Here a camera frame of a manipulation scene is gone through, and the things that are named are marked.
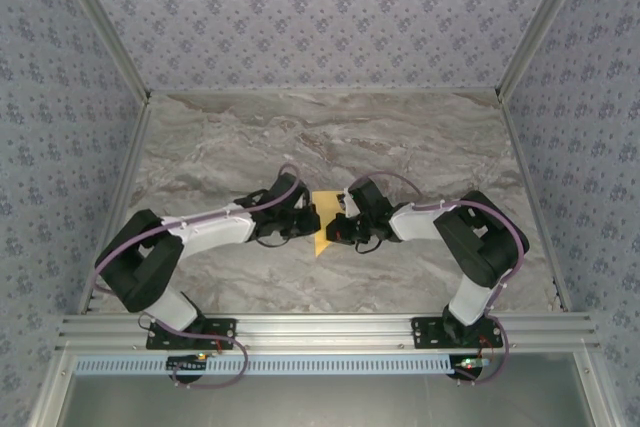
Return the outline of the yellow cloth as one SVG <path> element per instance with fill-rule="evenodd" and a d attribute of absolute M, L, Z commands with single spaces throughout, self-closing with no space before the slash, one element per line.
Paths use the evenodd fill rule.
<path fill-rule="evenodd" d="M 340 191 L 312 192 L 312 202 L 316 207 L 316 212 L 320 219 L 320 230 L 314 234 L 315 257 L 319 257 L 330 245 L 330 241 L 326 236 L 326 228 L 335 218 L 336 214 L 342 212 L 342 208 L 338 201 L 339 194 Z"/>

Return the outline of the small adapter board with LED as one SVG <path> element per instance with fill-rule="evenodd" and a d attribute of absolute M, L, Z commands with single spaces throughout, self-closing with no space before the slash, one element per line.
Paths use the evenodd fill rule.
<path fill-rule="evenodd" d="M 207 367 L 207 356 L 204 354 L 188 354 L 169 356 L 165 362 L 167 372 L 200 372 Z"/>
<path fill-rule="evenodd" d="M 452 355 L 450 361 L 453 368 L 452 376 L 465 381 L 477 379 L 482 374 L 483 369 L 490 364 L 489 359 L 470 355 Z"/>

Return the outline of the grey metal tray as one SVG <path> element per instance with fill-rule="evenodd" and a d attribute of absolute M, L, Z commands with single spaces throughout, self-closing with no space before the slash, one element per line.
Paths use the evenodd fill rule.
<path fill-rule="evenodd" d="M 623 427 L 585 355 L 515 354 L 484 385 L 444 375 L 282 373 L 175 387 L 144 358 L 66 355 L 29 427 Z"/>

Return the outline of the aluminium mounting rail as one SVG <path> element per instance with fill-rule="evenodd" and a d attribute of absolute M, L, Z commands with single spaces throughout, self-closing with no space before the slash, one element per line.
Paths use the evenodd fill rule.
<path fill-rule="evenodd" d="M 236 314 L 236 339 L 251 354 L 404 353 L 415 350 L 412 314 Z M 497 315 L 511 353 L 597 351 L 602 342 L 585 313 Z M 145 350 L 146 316 L 72 315 L 63 319 L 54 349 L 118 354 Z"/>

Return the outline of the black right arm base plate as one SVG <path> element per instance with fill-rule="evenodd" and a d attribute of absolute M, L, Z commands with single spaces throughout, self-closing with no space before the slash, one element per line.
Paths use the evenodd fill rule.
<path fill-rule="evenodd" d="M 414 317 L 410 325 L 416 349 L 479 349 L 504 345 L 497 323 L 486 317 L 470 326 L 453 317 Z"/>

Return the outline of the aluminium side rail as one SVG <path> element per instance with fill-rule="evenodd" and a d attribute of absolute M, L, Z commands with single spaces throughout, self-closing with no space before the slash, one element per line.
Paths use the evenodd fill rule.
<path fill-rule="evenodd" d="M 140 110 L 134 124 L 130 143 L 120 169 L 118 180 L 113 190 L 110 207 L 106 216 L 106 223 L 97 241 L 95 253 L 92 255 L 89 263 L 87 280 L 77 308 L 77 313 L 80 315 L 87 314 L 91 311 L 91 305 L 93 303 L 93 281 L 91 278 L 95 271 L 95 262 L 107 247 L 111 239 L 119 231 L 126 217 L 126 212 L 135 185 L 142 150 L 146 141 L 151 114 L 149 103 L 150 97 L 147 96 L 141 103 Z"/>
<path fill-rule="evenodd" d="M 499 101 L 499 105 L 502 111 L 506 130 L 509 134 L 514 149 L 516 162 L 523 176 L 524 188 L 527 193 L 533 219 L 535 221 L 540 242 L 544 250 L 547 265 L 551 271 L 556 297 L 558 298 L 557 303 L 563 312 L 570 312 L 573 310 L 572 302 L 566 287 L 564 275 L 561 271 L 560 263 L 556 255 L 549 230 L 544 219 L 543 211 L 537 193 L 535 191 L 525 152 L 520 143 L 518 132 L 508 106 L 502 100 Z"/>

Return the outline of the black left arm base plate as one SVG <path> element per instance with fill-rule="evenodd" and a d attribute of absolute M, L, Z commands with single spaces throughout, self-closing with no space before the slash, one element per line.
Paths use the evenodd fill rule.
<path fill-rule="evenodd" d="M 186 329 L 187 333 L 219 335 L 234 338 L 237 320 L 224 317 L 201 317 Z M 179 336 L 164 330 L 156 323 L 151 323 L 146 341 L 148 350 L 232 350 L 233 344 L 228 340 L 192 339 Z"/>

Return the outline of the aluminium frame post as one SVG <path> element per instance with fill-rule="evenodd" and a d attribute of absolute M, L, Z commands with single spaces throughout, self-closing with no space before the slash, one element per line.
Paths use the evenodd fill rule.
<path fill-rule="evenodd" d="M 145 103 L 148 92 L 142 77 L 100 0 L 78 0 L 78 2 L 134 97 L 139 103 Z"/>
<path fill-rule="evenodd" d="M 566 0 L 541 0 L 496 86 L 496 95 L 505 105 L 522 79 L 545 35 Z"/>

